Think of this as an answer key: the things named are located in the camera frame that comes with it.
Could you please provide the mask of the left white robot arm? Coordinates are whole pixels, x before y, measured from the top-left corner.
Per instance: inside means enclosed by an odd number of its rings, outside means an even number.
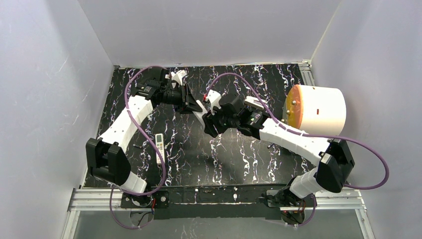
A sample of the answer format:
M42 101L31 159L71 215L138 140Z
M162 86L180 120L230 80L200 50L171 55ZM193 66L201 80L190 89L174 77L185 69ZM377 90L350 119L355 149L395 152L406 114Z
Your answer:
M131 96L114 123L98 138L86 144L88 173L137 196L146 196L147 183L131 171L125 155L128 144L141 123L160 104L173 105L180 114L195 114L199 120L207 112L185 86L153 87L141 85Z

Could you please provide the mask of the grey remote control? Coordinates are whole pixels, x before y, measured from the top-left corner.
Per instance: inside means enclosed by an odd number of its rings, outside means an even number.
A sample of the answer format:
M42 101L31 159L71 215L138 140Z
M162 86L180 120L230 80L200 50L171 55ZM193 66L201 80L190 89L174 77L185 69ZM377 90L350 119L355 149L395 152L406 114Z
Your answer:
M194 111L193 114L197 118L197 120L200 122L203 128L205 128L205 122L203 119L203 116L205 116L208 113L208 111L205 108L202 108L200 112Z

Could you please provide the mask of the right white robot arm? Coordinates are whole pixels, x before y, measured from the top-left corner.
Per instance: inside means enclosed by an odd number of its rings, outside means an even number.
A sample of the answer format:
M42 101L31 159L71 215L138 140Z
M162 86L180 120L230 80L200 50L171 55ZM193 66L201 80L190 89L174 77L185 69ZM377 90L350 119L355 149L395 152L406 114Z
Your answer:
M288 126L270 113L266 103L255 97L241 100L239 95L225 95L211 90L204 96L209 109L202 115L205 133L212 137L229 128L245 136L281 146L308 160L314 169L295 176L276 194L265 196L267 200L281 203L299 201L310 194L326 190L339 193L345 186L355 162L345 140L314 137Z

